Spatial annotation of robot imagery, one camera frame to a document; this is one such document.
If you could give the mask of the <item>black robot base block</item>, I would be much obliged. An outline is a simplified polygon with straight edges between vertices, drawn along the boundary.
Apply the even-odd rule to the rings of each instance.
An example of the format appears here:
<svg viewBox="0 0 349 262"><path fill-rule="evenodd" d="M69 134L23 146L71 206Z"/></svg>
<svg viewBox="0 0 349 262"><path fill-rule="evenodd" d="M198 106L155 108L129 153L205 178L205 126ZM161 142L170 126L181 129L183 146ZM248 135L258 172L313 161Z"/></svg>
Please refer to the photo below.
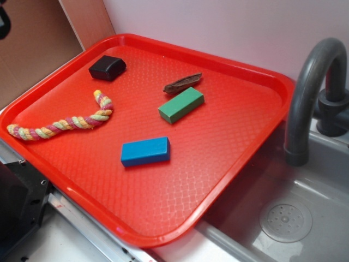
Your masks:
<svg viewBox="0 0 349 262"><path fill-rule="evenodd" d="M41 227L51 187L29 162L1 163L1 261Z"/></svg>

